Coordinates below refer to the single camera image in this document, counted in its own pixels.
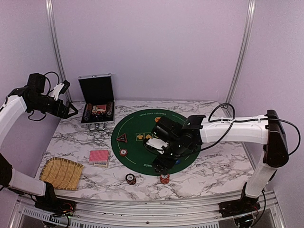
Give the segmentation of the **red poker chip stack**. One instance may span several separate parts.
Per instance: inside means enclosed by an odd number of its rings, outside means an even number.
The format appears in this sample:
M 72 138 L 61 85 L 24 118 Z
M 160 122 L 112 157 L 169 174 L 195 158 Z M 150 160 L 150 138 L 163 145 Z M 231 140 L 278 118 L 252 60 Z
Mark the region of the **red poker chip stack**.
M 160 175 L 160 182 L 162 184 L 168 184 L 170 182 L 170 175 L 169 174 L 161 174 Z

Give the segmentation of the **black poker chip stack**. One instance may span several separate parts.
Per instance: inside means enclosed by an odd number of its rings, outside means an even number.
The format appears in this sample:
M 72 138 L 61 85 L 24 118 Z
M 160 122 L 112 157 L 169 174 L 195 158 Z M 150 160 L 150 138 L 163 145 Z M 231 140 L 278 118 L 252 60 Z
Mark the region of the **black poker chip stack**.
M 125 176 L 125 180 L 129 185 L 135 185 L 136 184 L 136 177 L 132 173 L 128 173 Z

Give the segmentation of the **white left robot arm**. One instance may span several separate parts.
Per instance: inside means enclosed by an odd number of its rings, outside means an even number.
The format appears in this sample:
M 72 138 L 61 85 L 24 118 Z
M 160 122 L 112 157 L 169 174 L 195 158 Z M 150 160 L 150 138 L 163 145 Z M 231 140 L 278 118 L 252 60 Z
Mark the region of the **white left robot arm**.
M 70 102 L 64 104 L 64 101 L 59 99 L 59 96 L 67 91 L 70 83 L 66 80 L 59 82 L 44 94 L 46 82 L 49 82 L 46 75 L 30 74 L 24 87 L 13 89 L 5 98 L 5 102 L 0 107 L 1 143 L 14 123 L 25 112 L 40 111 L 61 119 L 68 119 L 78 114 L 78 110 Z M 60 207 L 59 199 L 52 195 L 54 190 L 51 184 L 17 171 L 3 155 L 0 156 L 0 184 L 4 188 L 42 197 L 41 203 L 49 211 L 56 211 Z

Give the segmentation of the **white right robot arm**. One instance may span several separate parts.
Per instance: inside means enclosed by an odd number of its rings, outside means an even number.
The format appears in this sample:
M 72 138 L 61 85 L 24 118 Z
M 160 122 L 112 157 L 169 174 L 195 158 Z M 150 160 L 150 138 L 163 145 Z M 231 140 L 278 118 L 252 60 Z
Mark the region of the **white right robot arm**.
M 209 143 L 211 147 L 219 142 L 262 145 L 264 153 L 252 177 L 245 184 L 245 195 L 235 203 L 240 213 L 247 212 L 254 205 L 254 199 L 260 195 L 276 170 L 289 160 L 285 131 L 274 110 L 255 117 L 211 118 L 191 115 L 184 124 L 162 116 L 152 134 L 154 137 L 144 145 L 152 152 L 157 152 L 153 165 L 161 174 L 166 174 L 187 150 L 203 151 L 201 146 L 204 143 Z

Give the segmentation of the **aluminium poker chip case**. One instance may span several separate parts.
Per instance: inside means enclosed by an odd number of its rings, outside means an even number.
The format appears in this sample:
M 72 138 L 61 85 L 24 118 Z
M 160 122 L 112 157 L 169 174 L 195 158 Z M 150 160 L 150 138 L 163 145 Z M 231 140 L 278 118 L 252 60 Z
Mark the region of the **aluminium poker chip case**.
M 91 132 L 104 131 L 107 124 L 114 123 L 112 74 L 79 76 L 78 81 L 85 100 L 81 126 Z

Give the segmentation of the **round green poker mat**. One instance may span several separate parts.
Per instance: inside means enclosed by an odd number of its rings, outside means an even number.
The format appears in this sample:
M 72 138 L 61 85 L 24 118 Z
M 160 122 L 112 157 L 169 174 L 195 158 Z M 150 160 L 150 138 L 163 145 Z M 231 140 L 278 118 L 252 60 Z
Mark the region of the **round green poker mat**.
M 111 146 L 115 156 L 125 167 L 141 174 L 158 176 L 158 173 L 155 172 L 152 166 L 156 154 L 150 152 L 149 147 L 145 148 L 144 143 L 153 137 L 152 129 L 157 124 L 161 115 L 165 115 L 168 119 L 180 125 L 183 125 L 186 121 L 185 116 L 173 111 L 145 109 L 124 117 L 115 126 L 111 136 Z M 127 134 L 128 143 L 116 141 L 116 138 L 123 133 Z M 119 154 L 121 149 L 126 149 L 128 154 L 121 156 Z M 180 164 L 176 164 L 170 171 L 170 174 L 186 169 L 197 157 L 180 160 Z

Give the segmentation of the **red playing card deck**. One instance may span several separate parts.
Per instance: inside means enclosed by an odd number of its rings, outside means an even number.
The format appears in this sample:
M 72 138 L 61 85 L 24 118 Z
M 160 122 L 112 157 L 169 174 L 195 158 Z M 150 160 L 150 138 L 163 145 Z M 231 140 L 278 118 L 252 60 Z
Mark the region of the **red playing card deck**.
M 106 163 L 109 159 L 108 150 L 90 151 L 89 163 Z

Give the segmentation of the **playing card box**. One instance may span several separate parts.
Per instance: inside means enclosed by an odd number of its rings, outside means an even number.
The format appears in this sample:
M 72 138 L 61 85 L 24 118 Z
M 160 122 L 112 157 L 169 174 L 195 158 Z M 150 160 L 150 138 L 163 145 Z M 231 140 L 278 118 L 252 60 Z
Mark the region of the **playing card box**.
M 102 161 L 102 162 L 95 162 L 95 167 L 101 167 L 101 168 L 108 168 L 109 164 L 108 161 Z

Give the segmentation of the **woven bamboo tray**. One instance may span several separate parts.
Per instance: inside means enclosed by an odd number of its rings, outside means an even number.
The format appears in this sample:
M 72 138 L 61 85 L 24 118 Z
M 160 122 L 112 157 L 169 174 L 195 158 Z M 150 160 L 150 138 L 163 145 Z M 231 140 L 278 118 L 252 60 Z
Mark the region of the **woven bamboo tray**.
M 75 161 L 54 157 L 43 166 L 39 179 L 52 184 L 56 190 L 76 191 L 83 168 Z

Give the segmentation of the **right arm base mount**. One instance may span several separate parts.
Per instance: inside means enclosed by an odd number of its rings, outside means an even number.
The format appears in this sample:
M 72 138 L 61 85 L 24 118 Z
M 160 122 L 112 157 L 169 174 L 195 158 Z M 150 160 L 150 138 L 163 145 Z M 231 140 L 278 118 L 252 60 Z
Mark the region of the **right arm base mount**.
M 246 196 L 245 189 L 246 184 L 243 186 L 241 197 L 239 199 L 225 201 L 218 204 L 219 213 L 223 218 L 258 211 L 261 208 L 258 198 L 250 198 Z

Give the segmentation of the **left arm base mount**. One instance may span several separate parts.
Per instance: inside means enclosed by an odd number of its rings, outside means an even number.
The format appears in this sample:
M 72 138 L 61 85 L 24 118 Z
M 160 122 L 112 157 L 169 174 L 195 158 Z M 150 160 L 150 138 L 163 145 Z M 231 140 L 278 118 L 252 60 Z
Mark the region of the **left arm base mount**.
M 43 196 L 35 196 L 35 207 L 52 212 L 54 217 L 73 215 L 76 203 L 72 200 L 58 198 L 55 195 L 54 187 L 51 183 L 45 182 L 46 189 Z

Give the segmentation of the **aluminium front rail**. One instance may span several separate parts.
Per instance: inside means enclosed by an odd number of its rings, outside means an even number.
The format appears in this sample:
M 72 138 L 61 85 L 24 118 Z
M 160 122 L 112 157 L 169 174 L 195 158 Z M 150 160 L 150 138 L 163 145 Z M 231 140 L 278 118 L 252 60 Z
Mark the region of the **aluminium front rail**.
M 222 217 L 219 203 L 240 198 L 240 191 L 189 199 L 117 201 L 77 199 L 74 214 L 53 218 L 37 209 L 28 196 L 19 196 L 10 228 L 238 228 L 250 217 L 256 228 L 286 227 L 273 191 L 260 196 L 258 212 Z

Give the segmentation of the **left aluminium frame post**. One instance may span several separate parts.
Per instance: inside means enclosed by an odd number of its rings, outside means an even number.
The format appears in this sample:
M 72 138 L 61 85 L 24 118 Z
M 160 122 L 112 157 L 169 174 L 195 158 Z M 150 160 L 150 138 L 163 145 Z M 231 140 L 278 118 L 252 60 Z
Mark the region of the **left aluminium frame post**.
M 46 4 L 47 20 L 48 20 L 48 24 L 49 24 L 52 46 L 53 46 L 56 64 L 57 64 L 57 68 L 58 68 L 58 75 L 62 81 L 65 81 L 66 74 L 64 71 L 63 61 L 62 61 L 61 54 L 60 54 L 60 47 L 59 47 L 59 41 L 58 41 L 58 37 L 57 37 L 55 15 L 54 15 L 54 9 L 53 9 L 53 1 L 46 0 L 45 4 Z

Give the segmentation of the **aluminium frame post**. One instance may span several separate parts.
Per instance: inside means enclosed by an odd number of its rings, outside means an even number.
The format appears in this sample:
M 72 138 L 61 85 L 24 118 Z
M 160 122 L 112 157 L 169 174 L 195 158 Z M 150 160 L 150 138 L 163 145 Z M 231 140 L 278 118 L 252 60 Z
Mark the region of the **aluminium frame post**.
M 241 76 L 241 71 L 244 63 L 244 59 L 246 56 L 246 52 L 250 43 L 250 36 L 252 32 L 252 27 L 254 23 L 254 15 L 256 11 L 256 0 L 249 0 L 248 7 L 247 7 L 247 15 L 245 19 L 244 31 L 241 40 L 240 50 L 237 57 L 236 66 L 234 69 L 233 77 L 229 86 L 228 94 L 226 96 L 226 103 L 231 103 L 236 92 L 238 81 Z
M 59 47 L 59 41 L 58 41 L 58 37 L 57 37 L 55 15 L 54 15 L 54 9 L 53 9 L 53 1 L 46 0 L 45 4 L 46 4 L 47 20 L 48 20 L 48 24 L 49 24 L 52 46 L 53 46 L 56 64 L 57 64 L 57 68 L 58 68 L 58 75 L 62 81 L 65 81 L 66 74 L 64 71 L 63 61 L 62 61 L 61 54 L 60 54 L 60 47 Z

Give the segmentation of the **right aluminium frame post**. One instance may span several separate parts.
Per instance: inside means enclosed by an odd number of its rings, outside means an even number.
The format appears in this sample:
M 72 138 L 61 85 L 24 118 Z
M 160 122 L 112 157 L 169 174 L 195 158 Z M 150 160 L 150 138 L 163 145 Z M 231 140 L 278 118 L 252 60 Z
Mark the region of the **right aluminium frame post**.
M 244 59 L 246 56 L 246 52 L 250 43 L 250 36 L 252 32 L 252 27 L 254 23 L 254 15 L 256 11 L 256 0 L 249 0 L 248 7 L 247 7 L 247 15 L 245 19 L 244 31 L 241 40 L 240 50 L 237 57 L 236 66 L 234 69 L 233 77 L 229 86 L 228 94 L 226 96 L 226 103 L 231 103 L 236 92 L 238 81 L 241 76 L 241 71 L 244 63 Z

